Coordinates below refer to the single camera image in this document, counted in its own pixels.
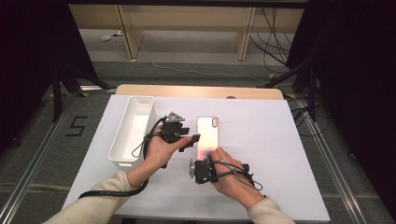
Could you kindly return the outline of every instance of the beige sleeve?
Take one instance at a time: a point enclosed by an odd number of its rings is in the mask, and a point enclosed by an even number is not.
[[[247,214],[255,224],[290,224],[294,223],[290,217],[280,211],[276,202],[268,197],[256,203],[247,210]]]
[[[91,190],[133,190],[126,173],[118,171],[113,177],[96,184]],[[107,223],[130,197],[85,197],[75,201],[45,223]]]

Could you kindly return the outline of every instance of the pink phone case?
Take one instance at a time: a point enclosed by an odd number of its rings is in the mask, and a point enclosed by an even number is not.
[[[197,144],[197,160],[202,161],[207,153],[219,146],[219,118],[215,116],[199,117],[197,133],[201,135]]]

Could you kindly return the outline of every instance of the black device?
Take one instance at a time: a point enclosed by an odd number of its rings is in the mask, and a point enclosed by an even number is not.
[[[183,135],[189,134],[190,128],[183,128],[183,124],[181,123],[181,121],[184,121],[184,119],[174,112],[169,113],[167,117],[164,117],[160,120],[163,122],[163,126],[159,131],[154,132],[153,136],[159,135],[163,139],[163,141],[169,144],[175,143]],[[181,147],[178,151],[184,152],[184,149],[186,149],[186,147],[192,147],[194,143],[199,141],[200,137],[200,134],[194,134],[191,137],[191,141],[186,146]]]
[[[217,163],[227,166],[230,169],[230,172],[218,175],[215,169],[215,164]],[[204,184],[207,182],[218,182],[219,178],[226,175],[243,175],[243,177],[250,182],[252,185],[251,187],[254,188],[254,184],[257,182],[253,180],[253,175],[248,173],[249,165],[244,163],[242,164],[242,167],[243,168],[234,166],[225,161],[213,161],[211,156],[207,156],[207,159],[204,159],[203,161],[192,162],[192,159],[190,159],[190,178],[195,177],[195,183]]]

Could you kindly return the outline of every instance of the white plastic basket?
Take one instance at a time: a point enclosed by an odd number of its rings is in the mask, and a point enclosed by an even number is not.
[[[129,171],[143,161],[140,144],[155,124],[154,98],[131,96],[125,108],[108,158],[119,168]]]

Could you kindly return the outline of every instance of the white tabletop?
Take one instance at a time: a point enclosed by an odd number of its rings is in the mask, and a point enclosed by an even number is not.
[[[130,96],[113,95],[64,203],[74,202],[95,183],[114,175],[108,151]],[[185,118],[183,127],[195,134],[199,116],[219,117],[219,145],[248,163],[262,193],[275,200],[296,221],[330,221],[318,190],[288,103],[283,100],[238,100],[155,97],[157,119],[174,111]],[[248,220],[246,209],[219,194],[210,184],[189,178],[189,158],[196,147],[176,152],[166,169],[149,180],[147,188],[117,211],[125,217],[197,220]]]

